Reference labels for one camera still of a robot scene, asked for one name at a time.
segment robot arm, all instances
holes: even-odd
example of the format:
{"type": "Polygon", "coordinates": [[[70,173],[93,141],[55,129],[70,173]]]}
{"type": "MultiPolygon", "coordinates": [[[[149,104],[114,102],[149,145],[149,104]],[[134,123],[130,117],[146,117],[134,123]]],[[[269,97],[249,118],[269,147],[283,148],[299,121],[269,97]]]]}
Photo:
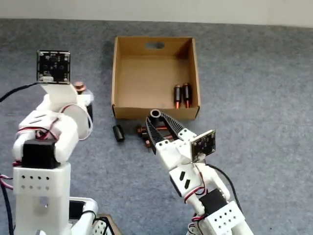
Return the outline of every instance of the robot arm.
{"type": "Polygon", "coordinates": [[[205,164],[205,156],[215,152],[215,131],[197,136],[159,110],[151,111],[146,126],[152,150],[169,172],[178,195],[194,208],[196,216],[187,235],[253,235],[237,204],[229,202],[223,181],[205,164]],[[159,122],[167,127],[173,142],[155,128],[159,122]]]}

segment white bracket with holes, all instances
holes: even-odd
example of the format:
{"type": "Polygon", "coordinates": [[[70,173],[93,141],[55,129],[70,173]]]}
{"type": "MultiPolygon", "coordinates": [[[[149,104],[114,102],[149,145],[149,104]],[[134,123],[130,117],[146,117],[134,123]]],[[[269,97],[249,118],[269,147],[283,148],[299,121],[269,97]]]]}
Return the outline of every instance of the white bracket with holes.
{"type": "Polygon", "coordinates": [[[190,144],[181,140],[158,142],[156,144],[156,156],[162,166],[170,171],[178,165],[191,162],[190,144]]]}
{"type": "Polygon", "coordinates": [[[183,141],[191,141],[194,137],[197,135],[193,133],[192,131],[189,131],[187,128],[182,129],[178,133],[178,137],[183,141]]]}
{"type": "Polygon", "coordinates": [[[56,169],[13,168],[16,196],[15,235],[70,235],[70,164],[56,169]]]}
{"type": "Polygon", "coordinates": [[[106,222],[97,221],[92,229],[92,235],[112,235],[109,226],[107,227],[106,233],[104,234],[104,230],[106,229],[106,222]]]}
{"type": "Polygon", "coordinates": [[[212,235],[226,235],[228,232],[245,221],[245,217],[235,201],[228,203],[218,211],[203,220],[212,235]]]}

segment red wire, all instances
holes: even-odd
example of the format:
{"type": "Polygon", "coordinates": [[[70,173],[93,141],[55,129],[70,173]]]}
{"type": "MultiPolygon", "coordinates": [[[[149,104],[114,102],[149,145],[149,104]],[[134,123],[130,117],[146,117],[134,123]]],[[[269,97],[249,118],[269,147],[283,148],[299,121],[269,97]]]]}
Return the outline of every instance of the red wire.
{"type": "Polygon", "coordinates": [[[18,130],[18,132],[20,132],[20,131],[26,131],[26,130],[38,130],[38,129],[45,130],[45,131],[49,132],[49,133],[53,136],[54,139],[56,139],[56,140],[58,139],[50,130],[45,129],[45,128],[43,128],[43,127],[39,127],[39,126],[28,126],[28,127],[24,127],[24,128],[21,128],[20,130],[18,130]]]}
{"type": "Polygon", "coordinates": [[[197,192],[198,190],[204,188],[203,186],[199,186],[199,187],[196,187],[194,190],[192,190],[190,193],[187,194],[187,196],[185,196],[184,198],[184,202],[186,203],[187,199],[192,195],[194,194],[195,192],[197,192]]]}
{"type": "Polygon", "coordinates": [[[49,130],[47,130],[46,133],[45,133],[43,136],[41,136],[41,137],[39,138],[40,140],[44,140],[44,139],[47,137],[47,135],[48,135],[49,133],[51,133],[51,129],[52,129],[53,125],[54,125],[58,120],[59,120],[58,117],[57,117],[56,119],[54,119],[54,121],[51,123],[51,125],[50,125],[50,127],[49,127],[49,130]]]}

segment white plastic part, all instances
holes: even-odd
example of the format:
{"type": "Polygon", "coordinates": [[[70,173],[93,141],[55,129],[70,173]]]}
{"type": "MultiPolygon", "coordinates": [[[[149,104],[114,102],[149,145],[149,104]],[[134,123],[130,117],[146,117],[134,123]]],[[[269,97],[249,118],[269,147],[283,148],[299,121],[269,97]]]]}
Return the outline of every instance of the white plastic part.
{"type": "Polygon", "coordinates": [[[109,226],[107,227],[106,233],[104,233],[106,226],[107,226],[106,222],[103,221],[96,222],[92,229],[92,235],[112,235],[109,226]]]}
{"type": "Polygon", "coordinates": [[[216,171],[203,163],[196,163],[196,165],[202,173],[205,184],[211,186],[212,188],[218,188],[222,192],[224,198],[229,200],[230,192],[216,171]]]}
{"type": "Polygon", "coordinates": [[[56,169],[14,167],[13,175],[15,235],[34,235],[37,230],[46,235],[71,235],[68,223],[70,164],[56,169]]]}
{"type": "Polygon", "coordinates": [[[192,131],[189,131],[187,128],[182,129],[179,133],[178,133],[178,137],[183,140],[183,141],[191,141],[194,137],[196,137],[197,135],[195,133],[193,133],[192,131]]]}
{"type": "Polygon", "coordinates": [[[58,113],[63,107],[69,105],[69,104],[77,104],[80,106],[80,108],[71,105],[68,108],[65,109],[64,114],[71,117],[77,124],[78,129],[78,136],[79,138],[84,138],[88,134],[89,126],[88,126],[88,118],[86,116],[87,108],[85,106],[86,103],[90,102],[90,96],[89,94],[83,94],[78,95],[76,97],[76,102],[62,102],[60,103],[53,103],[50,100],[50,95],[46,94],[44,96],[44,100],[42,103],[37,107],[36,110],[39,111],[54,111],[58,113]]]}
{"type": "MultiPolygon", "coordinates": [[[[55,143],[55,159],[59,163],[64,163],[69,159],[78,143],[77,124],[71,117],[48,110],[34,110],[19,124],[19,129],[25,127],[43,127],[45,129],[50,129],[51,123],[56,118],[59,120],[51,129],[51,132],[58,137],[58,141],[55,143]]],[[[22,159],[24,142],[29,139],[34,139],[34,131],[22,133],[14,143],[13,155],[16,161],[22,159]]]]}
{"type": "MultiPolygon", "coordinates": [[[[72,201],[84,201],[86,204],[84,205],[83,212],[85,211],[93,211],[95,214],[98,214],[98,205],[91,198],[82,198],[82,197],[70,197],[72,201]]],[[[85,213],[82,214],[77,223],[72,227],[71,232],[72,235],[90,235],[92,234],[92,223],[94,220],[93,213],[85,213]]]]}
{"type": "Polygon", "coordinates": [[[21,161],[23,156],[23,146],[25,141],[32,140],[35,138],[35,132],[34,131],[24,131],[19,135],[17,140],[14,142],[13,148],[12,148],[12,154],[16,161],[21,161]]]}
{"type": "Polygon", "coordinates": [[[78,94],[72,84],[41,84],[41,87],[47,92],[44,100],[48,99],[49,110],[58,111],[66,104],[77,103],[78,94]]]}
{"type": "Polygon", "coordinates": [[[170,171],[181,164],[191,162],[190,145],[181,140],[169,142],[164,140],[156,144],[156,156],[162,166],[170,171]]]}
{"type": "Polygon", "coordinates": [[[236,225],[232,229],[232,233],[233,235],[253,235],[253,232],[246,223],[246,221],[243,221],[240,224],[236,225]]]}
{"type": "Polygon", "coordinates": [[[193,189],[202,185],[201,178],[195,173],[194,164],[180,165],[169,172],[176,188],[184,198],[193,189]]]}
{"type": "Polygon", "coordinates": [[[205,218],[201,224],[201,230],[207,227],[212,235],[227,235],[234,227],[245,221],[245,217],[238,208],[236,202],[232,201],[226,206],[205,218]]]}

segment open cardboard box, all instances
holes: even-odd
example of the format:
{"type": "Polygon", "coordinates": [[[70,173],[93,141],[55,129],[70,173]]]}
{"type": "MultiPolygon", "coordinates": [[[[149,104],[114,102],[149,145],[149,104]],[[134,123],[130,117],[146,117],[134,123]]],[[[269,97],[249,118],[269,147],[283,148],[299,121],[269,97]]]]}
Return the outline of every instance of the open cardboard box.
{"type": "Polygon", "coordinates": [[[189,37],[117,37],[112,74],[116,118],[143,119],[160,109],[175,119],[195,119],[200,91],[195,39],[189,37]],[[174,86],[190,83],[192,104],[174,105],[174,86]]]}

